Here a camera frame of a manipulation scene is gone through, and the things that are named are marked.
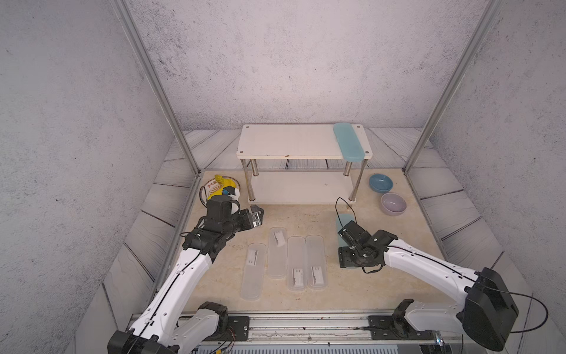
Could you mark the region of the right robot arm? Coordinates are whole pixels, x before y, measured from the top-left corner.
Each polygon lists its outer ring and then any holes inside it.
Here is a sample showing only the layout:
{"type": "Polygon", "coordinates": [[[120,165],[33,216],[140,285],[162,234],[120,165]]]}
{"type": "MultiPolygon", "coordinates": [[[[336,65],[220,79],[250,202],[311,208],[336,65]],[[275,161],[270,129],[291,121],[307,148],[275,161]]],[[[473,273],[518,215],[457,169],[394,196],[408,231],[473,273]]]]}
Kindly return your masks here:
{"type": "Polygon", "coordinates": [[[496,271],[448,263],[385,230],[370,235],[354,221],[338,230],[338,235],[345,242],[338,250],[341,268],[370,267],[373,272],[395,268],[452,299],[451,303],[404,299],[395,308],[387,330],[401,339],[427,331],[460,333],[488,350],[504,350],[519,309],[496,271]]]}

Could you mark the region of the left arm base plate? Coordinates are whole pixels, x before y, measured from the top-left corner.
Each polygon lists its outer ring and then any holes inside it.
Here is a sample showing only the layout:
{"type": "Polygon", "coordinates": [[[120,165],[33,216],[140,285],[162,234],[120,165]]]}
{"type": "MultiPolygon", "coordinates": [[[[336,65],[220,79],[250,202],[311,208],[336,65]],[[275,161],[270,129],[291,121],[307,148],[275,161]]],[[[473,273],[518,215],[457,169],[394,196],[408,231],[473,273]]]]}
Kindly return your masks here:
{"type": "Polygon", "coordinates": [[[249,339],[250,317],[227,316],[221,318],[215,333],[204,339],[204,342],[235,341],[247,342],[249,339]]]}

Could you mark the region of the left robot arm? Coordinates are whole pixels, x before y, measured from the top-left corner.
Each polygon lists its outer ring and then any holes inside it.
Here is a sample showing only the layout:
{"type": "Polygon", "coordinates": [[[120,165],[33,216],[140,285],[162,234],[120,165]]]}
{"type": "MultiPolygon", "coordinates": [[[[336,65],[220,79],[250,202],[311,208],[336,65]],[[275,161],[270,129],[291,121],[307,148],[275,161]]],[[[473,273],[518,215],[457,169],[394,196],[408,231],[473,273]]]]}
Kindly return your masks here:
{"type": "Polygon", "coordinates": [[[108,353],[191,353],[210,337],[227,331],[224,305],[203,303],[195,315],[178,324],[197,284],[220,251],[237,233],[262,225],[264,209],[253,205],[232,212],[233,202],[211,201],[193,231],[185,233],[183,249],[162,288],[144,313],[125,331],[116,331],[108,353]]]}

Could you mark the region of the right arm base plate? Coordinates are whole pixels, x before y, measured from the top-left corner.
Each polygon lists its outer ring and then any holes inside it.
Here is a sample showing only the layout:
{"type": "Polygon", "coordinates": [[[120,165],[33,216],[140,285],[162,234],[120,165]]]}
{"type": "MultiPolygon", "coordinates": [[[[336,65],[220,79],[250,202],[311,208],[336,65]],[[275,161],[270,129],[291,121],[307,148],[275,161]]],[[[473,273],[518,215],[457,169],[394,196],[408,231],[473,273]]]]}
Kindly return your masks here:
{"type": "Polygon", "coordinates": [[[393,316],[370,316],[368,327],[373,340],[432,341],[436,337],[432,331],[414,330],[404,319],[393,316]]]}

